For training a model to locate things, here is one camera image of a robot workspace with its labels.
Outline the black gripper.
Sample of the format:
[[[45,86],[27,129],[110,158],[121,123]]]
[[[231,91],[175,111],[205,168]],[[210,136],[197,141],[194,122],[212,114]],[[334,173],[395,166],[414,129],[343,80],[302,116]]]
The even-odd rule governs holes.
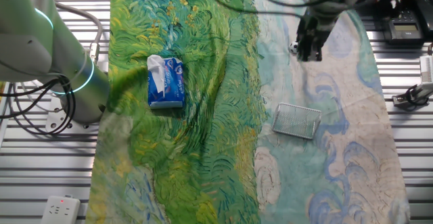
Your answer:
[[[322,60],[321,48],[334,28],[334,18],[315,16],[305,12],[300,20],[296,41],[298,42],[298,60],[307,62],[312,45],[312,56],[315,61]]]

